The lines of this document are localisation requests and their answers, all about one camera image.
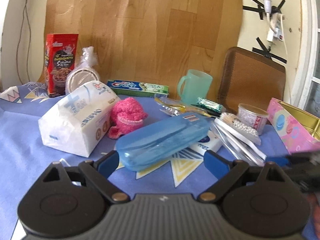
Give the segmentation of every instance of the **pink tin box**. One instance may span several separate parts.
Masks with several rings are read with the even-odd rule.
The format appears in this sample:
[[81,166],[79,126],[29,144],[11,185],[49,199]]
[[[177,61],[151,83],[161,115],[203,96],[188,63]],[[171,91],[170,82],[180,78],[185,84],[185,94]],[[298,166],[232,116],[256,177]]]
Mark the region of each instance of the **pink tin box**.
[[320,150],[319,118],[275,98],[267,112],[289,153]]

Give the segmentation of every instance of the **blue tablecloth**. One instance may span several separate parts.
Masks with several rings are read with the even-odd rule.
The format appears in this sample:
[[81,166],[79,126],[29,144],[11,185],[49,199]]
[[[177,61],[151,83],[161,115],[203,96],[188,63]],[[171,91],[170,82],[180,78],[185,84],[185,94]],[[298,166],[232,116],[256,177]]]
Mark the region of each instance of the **blue tablecloth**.
[[[52,161],[64,158],[73,166],[86,159],[42,144],[37,121],[60,99],[48,98],[40,83],[12,87],[0,94],[0,240],[11,238],[19,201]],[[149,114],[145,125],[169,118],[159,111],[153,99],[137,100]],[[272,126],[265,127],[261,141],[259,148],[268,156],[287,154]],[[101,153],[113,150],[114,145],[115,140],[105,136],[90,159],[99,159]],[[233,159],[223,147],[218,153]],[[109,180],[131,197],[136,193],[192,193],[197,196],[217,181],[204,167],[202,156],[196,154],[175,154],[143,172],[129,171],[120,164]],[[304,236],[316,239],[311,223],[306,226]]]

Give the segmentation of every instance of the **red cereal box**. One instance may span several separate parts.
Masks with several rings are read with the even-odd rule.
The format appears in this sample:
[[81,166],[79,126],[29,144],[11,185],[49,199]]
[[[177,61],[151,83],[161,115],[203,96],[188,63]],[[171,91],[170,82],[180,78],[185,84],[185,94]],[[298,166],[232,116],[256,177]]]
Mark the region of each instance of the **red cereal box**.
[[65,95],[66,78],[75,66],[78,34],[48,34],[44,73],[49,97]]

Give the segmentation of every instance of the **pink knitted toy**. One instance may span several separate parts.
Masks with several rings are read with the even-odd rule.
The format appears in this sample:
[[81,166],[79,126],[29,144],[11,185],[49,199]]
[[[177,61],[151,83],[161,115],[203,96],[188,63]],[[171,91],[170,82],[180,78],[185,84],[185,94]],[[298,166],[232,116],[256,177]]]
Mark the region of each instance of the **pink knitted toy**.
[[117,139],[123,134],[139,129],[143,125],[143,119],[147,116],[148,114],[134,98],[120,100],[111,110],[110,119],[115,126],[110,128],[109,138]]

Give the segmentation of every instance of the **blue pencil case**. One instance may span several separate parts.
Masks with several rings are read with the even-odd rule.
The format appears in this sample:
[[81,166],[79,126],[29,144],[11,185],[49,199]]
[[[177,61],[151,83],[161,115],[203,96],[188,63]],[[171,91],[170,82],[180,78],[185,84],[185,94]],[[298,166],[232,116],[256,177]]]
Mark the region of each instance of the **blue pencil case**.
[[116,142],[121,163],[141,171],[201,140],[210,123],[199,114],[185,113],[150,124],[122,136]]

